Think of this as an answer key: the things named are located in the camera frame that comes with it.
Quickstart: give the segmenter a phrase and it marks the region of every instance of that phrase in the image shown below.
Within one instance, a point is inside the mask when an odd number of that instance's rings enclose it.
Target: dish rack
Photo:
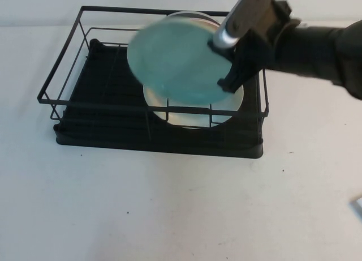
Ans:
[[[50,118],[57,121],[54,131],[59,144],[254,159],[262,156],[262,125],[269,114],[265,71],[244,85],[244,100],[238,111],[146,104],[143,86],[127,63],[127,43],[140,27],[127,24],[149,24],[174,12],[94,6],[80,9],[37,98],[52,107]],[[228,14],[203,13],[216,18]],[[164,112],[166,120],[154,112]],[[167,122],[169,113],[207,115],[210,126],[171,125]],[[231,118],[217,124],[214,115]]]

